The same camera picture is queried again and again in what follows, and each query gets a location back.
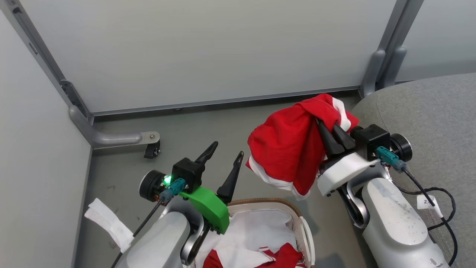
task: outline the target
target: black cable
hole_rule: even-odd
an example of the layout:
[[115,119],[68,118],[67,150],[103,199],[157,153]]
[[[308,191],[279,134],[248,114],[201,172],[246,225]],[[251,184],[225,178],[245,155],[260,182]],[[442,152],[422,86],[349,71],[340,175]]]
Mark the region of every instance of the black cable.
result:
[[[156,212],[156,210],[159,208],[160,204],[164,201],[163,198],[159,199],[157,201],[157,204],[155,205],[155,207],[150,211],[149,215],[147,215],[147,217],[144,219],[144,221],[139,225],[139,227],[137,228],[137,230],[134,232],[134,234],[132,235],[132,237],[136,237],[136,235],[142,230],[142,228],[144,228],[145,224],[150,220],[150,218],[152,217],[152,215],[154,215],[154,213]],[[119,262],[120,258],[122,257],[122,252],[119,252],[118,256],[116,257],[116,259],[114,260],[114,263],[112,263],[112,266],[111,268],[114,268],[116,267],[117,263]]]
[[[397,188],[402,192],[402,193],[405,193],[405,194],[408,194],[408,195],[420,195],[422,194],[421,191],[416,191],[416,192],[410,192],[410,191],[407,191],[399,186],[397,186]],[[451,199],[451,206],[453,208],[453,210],[451,211],[451,214],[449,215],[448,217],[448,222],[450,222],[453,217],[455,216],[455,213],[456,213],[456,201],[455,199],[453,198],[453,196],[444,188],[438,188],[438,187],[431,187],[431,188],[425,188],[425,191],[426,192],[431,192],[431,191],[441,191],[441,192],[444,192],[445,194],[447,194],[449,196],[449,198]],[[438,228],[438,227],[442,227],[443,225],[445,225],[443,222],[441,223],[438,223],[438,224],[435,224],[433,226],[430,226],[428,227],[428,231],[431,231],[435,228]]]
[[[426,199],[428,200],[428,202],[431,204],[431,206],[435,206],[435,203],[433,203],[433,201],[430,199],[430,197],[428,196],[428,194],[426,193],[425,189],[423,189],[423,187],[420,185],[420,183],[417,181],[417,179],[415,179],[415,177],[413,177],[413,175],[406,169],[406,168],[402,168],[403,172],[405,172],[405,174],[413,181],[413,183],[418,187],[418,189],[420,189],[420,191],[423,193],[423,195],[426,197]],[[451,266],[455,259],[456,259],[456,255],[458,254],[458,242],[456,241],[456,236],[455,236],[455,233],[453,232],[453,230],[451,229],[450,225],[448,224],[448,221],[445,219],[445,217],[441,217],[441,221],[443,222],[443,224],[446,226],[446,228],[448,229],[448,232],[451,236],[451,239],[453,240],[453,245],[454,245],[454,250],[453,250],[453,256],[451,257],[450,261],[448,262],[448,265]]]

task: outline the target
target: green led light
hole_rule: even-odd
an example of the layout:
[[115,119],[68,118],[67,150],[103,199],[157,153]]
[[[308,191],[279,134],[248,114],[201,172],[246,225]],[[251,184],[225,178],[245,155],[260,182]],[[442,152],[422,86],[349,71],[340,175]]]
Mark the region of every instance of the green led light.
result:
[[170,182],[172,181],[172,176],[168,175],[164,177],[164,184],[169,185]]

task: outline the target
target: green plastic part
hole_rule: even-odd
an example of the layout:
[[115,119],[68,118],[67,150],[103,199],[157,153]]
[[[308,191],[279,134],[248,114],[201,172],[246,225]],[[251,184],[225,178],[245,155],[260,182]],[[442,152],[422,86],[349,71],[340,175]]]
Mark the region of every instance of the green plastic part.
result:
[[227,231],[230,225],[228,207],[212,191],[200,186],[192,194],[180,192],[178,195],[188,198],[216,231],[221,234]]

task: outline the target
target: santa hat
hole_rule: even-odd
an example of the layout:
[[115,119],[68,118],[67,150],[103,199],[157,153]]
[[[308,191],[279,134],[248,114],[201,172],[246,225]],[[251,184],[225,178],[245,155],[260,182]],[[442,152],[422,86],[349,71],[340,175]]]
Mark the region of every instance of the santa hat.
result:
[[316,118],[329,131],[336,122],[345,131],[358,123],[342,101],[328,94],[304,100],[273,113],[251,133],[246,166],[266,183],[292,191],[298,200],[306,198],[325,156]]

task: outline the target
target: basket handle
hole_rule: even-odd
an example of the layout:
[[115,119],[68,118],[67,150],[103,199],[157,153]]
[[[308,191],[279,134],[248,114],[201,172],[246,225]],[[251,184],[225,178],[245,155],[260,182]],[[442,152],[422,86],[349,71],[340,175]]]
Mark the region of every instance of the basket handle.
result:
[[310,256],[310,260],[308,261],[313,267],[314,263],[316,262],[316,251],[314,248],[314,240],[312,239],[311,229],[309,228],[309,225],[307,224],[307,221],[306,219],[304,219],[304,217],[301,216],[299,218],[301,219],[302,225],[304,227],[304,232],[306,233],[306,242],[307,242],[307,245],[309,246],[308,256]]

